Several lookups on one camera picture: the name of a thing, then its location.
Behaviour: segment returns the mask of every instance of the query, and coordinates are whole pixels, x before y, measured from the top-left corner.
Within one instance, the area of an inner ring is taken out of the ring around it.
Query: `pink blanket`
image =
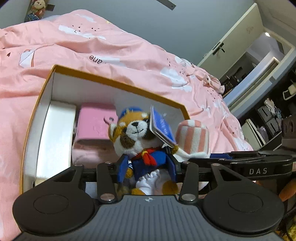
[[[210,131],[212,152],[251,150],[221,93],[201,68],[86,10],[0,29],[0,240],[19,229],[12,204],[29,120],[54,64],[135,85],[184,104]]]

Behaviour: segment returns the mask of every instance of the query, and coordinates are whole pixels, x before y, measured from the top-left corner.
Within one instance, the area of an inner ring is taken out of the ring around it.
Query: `pink wallet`
[[[113,105],[82,104],[72,147],[73,164],[95,168],[102,162],[116,162],[118,156],[114,151],[113,143],[109,140],[107,123],[117,123],[117,120]]]

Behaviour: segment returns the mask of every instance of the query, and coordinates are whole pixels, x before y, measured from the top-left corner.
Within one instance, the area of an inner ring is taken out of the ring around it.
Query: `gray ribbed panel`
[[[102,206],[84,227],[58,237],[23,233],[16,241],[280,241],[275,233],[236,237],[215,229],[198,208],[173,196],[124,196],[117,204]]]

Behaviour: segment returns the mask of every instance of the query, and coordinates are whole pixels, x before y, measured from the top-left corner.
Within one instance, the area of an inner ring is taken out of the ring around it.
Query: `blue hat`
[[[139,107],[129,107],[126,108],[123,112],[121,112],[118,120],[120,120],[122,117],[124,117],[128,112],[142,112],[143,110]]]

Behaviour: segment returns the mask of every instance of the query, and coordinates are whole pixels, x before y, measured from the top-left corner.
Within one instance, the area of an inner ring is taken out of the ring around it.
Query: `red scarf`
[[[144,161],[145,165],[147,165],[147,166],[157,166],[156,160],[150,154],[157,151],[157,150],[160,150],[160,149],[161,148],[144,149],[141,153],[134,156],[131,160],[133,161],[133,160],[136,160],[136,159],[143,158],[143,161]]]

